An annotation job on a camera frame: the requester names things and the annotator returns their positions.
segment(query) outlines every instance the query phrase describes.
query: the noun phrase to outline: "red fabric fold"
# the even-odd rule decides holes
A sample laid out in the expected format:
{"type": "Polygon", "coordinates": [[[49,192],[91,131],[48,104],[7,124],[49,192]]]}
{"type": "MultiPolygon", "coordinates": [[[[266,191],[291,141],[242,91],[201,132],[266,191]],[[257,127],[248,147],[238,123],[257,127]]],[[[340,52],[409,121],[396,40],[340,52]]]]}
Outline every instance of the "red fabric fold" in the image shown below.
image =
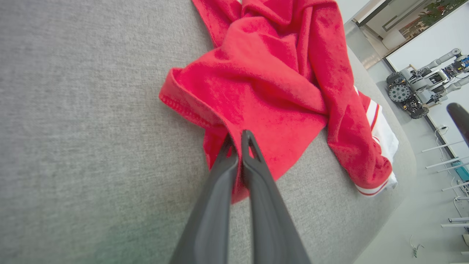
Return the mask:
{"type": "MultiPolygon", "coordinates": [[[[356,185],[373,189],[387,180],[391,163],[355,92],[334,1],[193,1],[215,49],[171,69],[159,97],[205,128],[210,168],[226,134],[240,150],[249,129],[277,180],[327,124],[329,146],[356,185]]],[[[238,177],[233,201],[247,194],[238,177]]]]}

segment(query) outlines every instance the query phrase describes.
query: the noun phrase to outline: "black object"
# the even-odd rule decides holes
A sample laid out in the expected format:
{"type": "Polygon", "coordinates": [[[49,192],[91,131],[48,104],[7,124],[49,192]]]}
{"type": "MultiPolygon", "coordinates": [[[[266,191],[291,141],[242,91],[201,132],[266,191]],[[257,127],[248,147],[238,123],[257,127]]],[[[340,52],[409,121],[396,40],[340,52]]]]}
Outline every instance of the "black object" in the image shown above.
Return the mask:
{"type": "Polygon", "coordinates": [[[457,103],[448,104],[446,109],[469,146],[469,113],[457,103]]]}
{"type": "MultiPolygon", "coordinates": [[[[310,264],[259,145],[249,130],[242,132],[241,153],[242,179],[250,191],[254,263],[310,264]]],[[[227,263],[229,208],[238,163],[238,154],[228,135],[170,264],[227,263]]]]}

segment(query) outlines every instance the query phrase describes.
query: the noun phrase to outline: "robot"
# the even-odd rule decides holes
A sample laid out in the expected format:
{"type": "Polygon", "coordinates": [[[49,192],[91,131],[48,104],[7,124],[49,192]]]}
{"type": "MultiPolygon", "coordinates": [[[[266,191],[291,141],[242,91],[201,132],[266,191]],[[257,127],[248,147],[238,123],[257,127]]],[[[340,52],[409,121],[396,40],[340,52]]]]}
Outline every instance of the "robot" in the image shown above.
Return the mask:
{"type": "Polygon", "coordinates": [[[469,56],[462,55],[458,48],[432,61],[430,64],[415,69],[412,65],[391,74],[386,79],[388,94],[392,101],[400,104],[413,119],[426,116],[429,108],[447,100],[448,93],[457,91],[469,83],[469,75],[459,78],[458,75],[469,72],[469,56]],[[433,70],[442,63],[455,57],[454,63],[444,69],[433,70]]]}

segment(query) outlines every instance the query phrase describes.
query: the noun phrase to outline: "gray sofa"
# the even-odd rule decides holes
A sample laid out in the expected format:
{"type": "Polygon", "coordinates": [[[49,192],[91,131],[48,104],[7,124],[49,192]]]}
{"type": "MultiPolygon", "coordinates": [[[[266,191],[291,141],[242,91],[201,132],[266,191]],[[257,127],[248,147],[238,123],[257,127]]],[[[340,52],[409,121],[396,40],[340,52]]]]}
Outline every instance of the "gray sofa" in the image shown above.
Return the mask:
{"type": "MultiPolygon", "coordinates": [[[[0,6],[2,263],[167,263],[208,170],[203,129],[158,99],[171,67],[212,48],[189,0],[0,6]]],[[[278,188],[311,260],[352,263],[409,190],[410,144],[349,50],[356,86],[399,139],[395,190],[362,197],[322,131],[278,188]]],[[[249,200],[229,262],[251,262],[249,200]]]]}

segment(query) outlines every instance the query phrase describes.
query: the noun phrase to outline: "black wheel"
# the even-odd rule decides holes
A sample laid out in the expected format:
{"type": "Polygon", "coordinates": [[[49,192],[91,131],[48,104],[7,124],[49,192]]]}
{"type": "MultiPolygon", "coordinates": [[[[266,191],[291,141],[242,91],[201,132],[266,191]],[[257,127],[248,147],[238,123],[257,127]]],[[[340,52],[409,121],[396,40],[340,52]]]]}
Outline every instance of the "black wheel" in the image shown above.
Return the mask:
{"type": "Polygon", "coordinates": [[[394,85],[389,89],[389,98],[393,102],[400,103],[409,99],[410,89],[407,85],[394,85]]]}
{"type": "Polygon", "coordinates": [[[417,111],[415,111],[415,113],[410,114],[410,117],[412,119],[419,119],[419,118],[422,118],[422,117],[426,116],[429,111],[430,110],[428,108],[422,107],[420,109],[417,109],[417,111]]]}
{"type": "Polygon", "coordinates": [[[394,84],[394,83],[400,83],[404,80],[404,75],[400,72],[393,72],[391,75],[389,75],[386,79],[386,82],[388,85],[394,84]]]}

